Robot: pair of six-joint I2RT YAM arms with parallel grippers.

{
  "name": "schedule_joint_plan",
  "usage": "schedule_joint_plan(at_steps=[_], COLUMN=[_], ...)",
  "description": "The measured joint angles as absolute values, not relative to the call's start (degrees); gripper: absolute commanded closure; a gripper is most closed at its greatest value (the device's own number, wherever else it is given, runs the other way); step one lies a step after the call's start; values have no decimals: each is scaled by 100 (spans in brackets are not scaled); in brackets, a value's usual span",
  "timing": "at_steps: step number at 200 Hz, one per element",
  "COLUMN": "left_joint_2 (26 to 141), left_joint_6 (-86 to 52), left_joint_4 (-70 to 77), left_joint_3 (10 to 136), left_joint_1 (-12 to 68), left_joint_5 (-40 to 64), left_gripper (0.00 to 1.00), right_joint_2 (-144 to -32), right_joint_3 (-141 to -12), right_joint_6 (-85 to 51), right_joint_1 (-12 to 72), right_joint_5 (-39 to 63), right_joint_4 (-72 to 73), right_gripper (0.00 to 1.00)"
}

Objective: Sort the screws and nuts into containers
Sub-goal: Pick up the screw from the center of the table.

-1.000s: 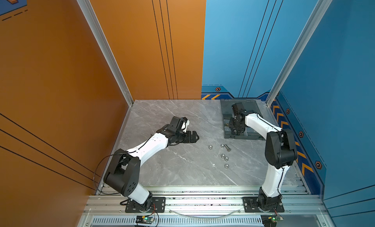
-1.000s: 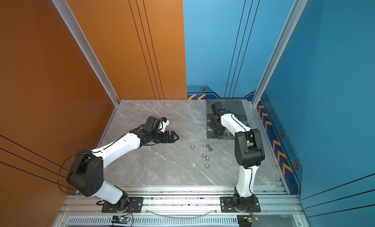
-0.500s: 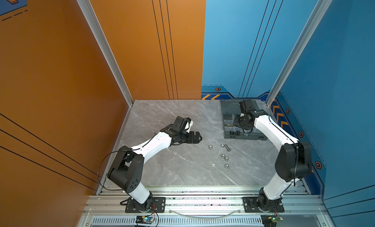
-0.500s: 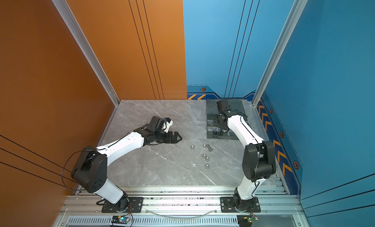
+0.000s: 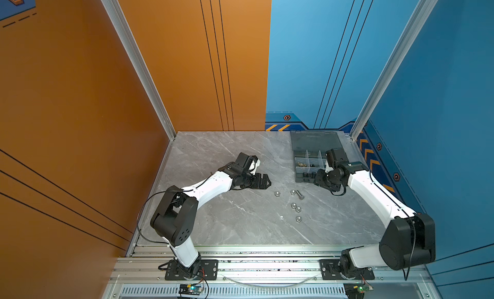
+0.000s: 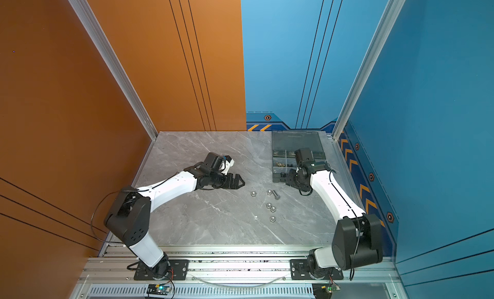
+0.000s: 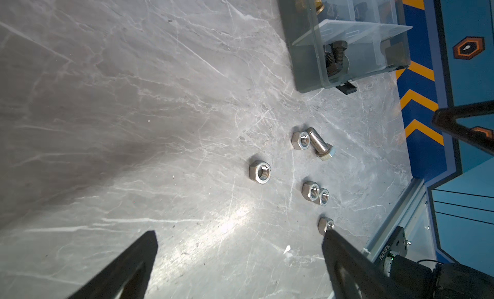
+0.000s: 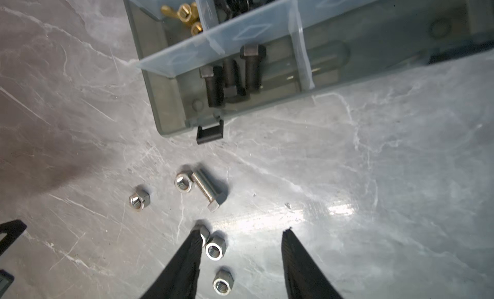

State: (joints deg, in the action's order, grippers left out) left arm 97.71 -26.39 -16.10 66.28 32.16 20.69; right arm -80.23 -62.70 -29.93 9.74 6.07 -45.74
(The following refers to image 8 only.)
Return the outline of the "silver bolt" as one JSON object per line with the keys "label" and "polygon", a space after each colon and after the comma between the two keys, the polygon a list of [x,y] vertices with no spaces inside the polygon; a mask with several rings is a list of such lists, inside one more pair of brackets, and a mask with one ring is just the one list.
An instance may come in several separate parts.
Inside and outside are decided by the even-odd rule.
{"label": "silver bolt", "polygon": [[226,201],[226,194],[218,192],[201,170],[192,173],[192,179],[209,202],[208,209],[215,212]]}

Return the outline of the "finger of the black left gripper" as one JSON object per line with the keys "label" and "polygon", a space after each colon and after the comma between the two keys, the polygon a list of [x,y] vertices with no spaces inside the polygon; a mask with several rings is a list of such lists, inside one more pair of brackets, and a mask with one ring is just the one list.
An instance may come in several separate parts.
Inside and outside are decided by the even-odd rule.
{"label": "finger of the black left gripper", "polygon": [[0,270],[0,295],[4,295],[15,281],[15,277],[5,270]]}
{"label": "finger of the black left gripper", "polygon": [[1,224],[0,231],[4,237],[0,242],[0,255],[4,254],[26,229],[27,225],[20,219]]}

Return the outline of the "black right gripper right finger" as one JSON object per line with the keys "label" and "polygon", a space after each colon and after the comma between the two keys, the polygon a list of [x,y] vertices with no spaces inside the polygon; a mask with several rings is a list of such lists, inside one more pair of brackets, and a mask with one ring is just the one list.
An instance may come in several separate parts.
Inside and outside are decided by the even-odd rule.
{"label": "black right gripper right finger", "polygon": [[281,243],[288,298],[342,298],[291,229]]}

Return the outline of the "brass wing nut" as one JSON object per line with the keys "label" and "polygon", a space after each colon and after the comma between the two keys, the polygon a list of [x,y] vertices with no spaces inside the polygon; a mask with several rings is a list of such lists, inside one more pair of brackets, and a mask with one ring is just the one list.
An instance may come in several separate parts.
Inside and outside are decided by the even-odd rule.
{"label": "brass wing nut", "polygon": [[203,32],[203,26],[199,18],[198,5],[196,2],[192,2],[191,4],[184,3],[180,5],[177,11],[166,5],[162,5],[160,10],[164,16],[181,21],[190,29],[192,36]]}

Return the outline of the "black bolt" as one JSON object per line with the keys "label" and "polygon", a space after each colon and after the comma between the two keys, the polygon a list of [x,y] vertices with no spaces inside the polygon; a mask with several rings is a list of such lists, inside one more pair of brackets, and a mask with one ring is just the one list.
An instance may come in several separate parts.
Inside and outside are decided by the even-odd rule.
{"label": "black bolt", "polygon": [[223,61],[224,73],[224,101],[226,103],[238,103],[247,99],[247,92],[241,85],[239,66],[235,59],[226,58]]}
{"label": "black bolt", "polygon": [[202,66],[199,74],[205,80],[209,107],[221,107],[223,105],[223,68],[221,66]]}
{"label": "black bolt", "polygon": [[241,47],[240,57],[245,62],[246,91],[259,91],[261,87],[261,62],[266,57],[266,47],[262,44],[246,44]]}

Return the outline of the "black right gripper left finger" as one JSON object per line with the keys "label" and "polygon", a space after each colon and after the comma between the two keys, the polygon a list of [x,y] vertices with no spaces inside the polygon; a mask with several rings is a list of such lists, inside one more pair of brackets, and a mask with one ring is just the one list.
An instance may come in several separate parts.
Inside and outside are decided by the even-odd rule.
{"label": "black right gripper left finger", "polygon": [[193,230],[142,298],[195,298],[203,250],[199,230]]}

